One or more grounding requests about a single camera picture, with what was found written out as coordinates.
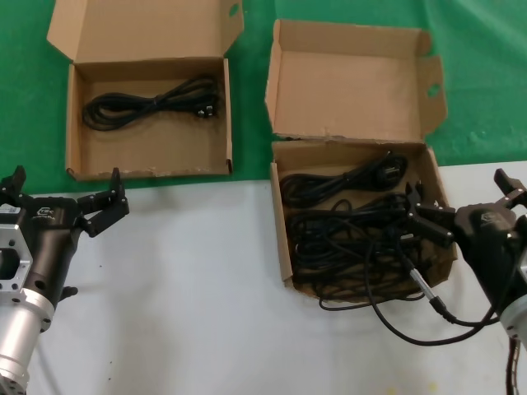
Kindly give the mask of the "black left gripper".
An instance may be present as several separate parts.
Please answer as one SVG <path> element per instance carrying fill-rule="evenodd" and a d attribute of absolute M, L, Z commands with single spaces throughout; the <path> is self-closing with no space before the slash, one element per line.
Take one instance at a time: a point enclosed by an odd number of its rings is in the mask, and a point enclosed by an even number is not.
<path fill-rule="evenodd" d="M 129 214 L 128 199 L 118 168 L 113 169 L 106 191 L 77 200 L 25 195 L 22 193 L 25 181 L 23 166 L 17 166 L 12 175 L 3 178 L 1 204 L 19 206 L 24 211 L 22 230 L 32 257 L 24 287 L 56 306 L 82 229 L 95 238 Z"/>

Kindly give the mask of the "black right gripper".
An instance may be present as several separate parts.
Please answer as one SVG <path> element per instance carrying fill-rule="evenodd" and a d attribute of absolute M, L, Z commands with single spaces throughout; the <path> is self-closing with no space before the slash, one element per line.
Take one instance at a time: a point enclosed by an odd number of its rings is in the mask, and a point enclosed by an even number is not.
<path fill-rule="evenodd" d="M 516 225 L 512 211 L 526 207 L 526 187 L 502 168 L 493 179 L 503 194 L 500 200 L 461 207 L 457 212 L 453 207 L 423 203 L 422 183 L 407 183 L 407 225 L 415 235 L 442 248 L 455 240 L 495 313 L 501 315 L 526 295 L 518 268 L 526 250 L 526 233 Z"/>

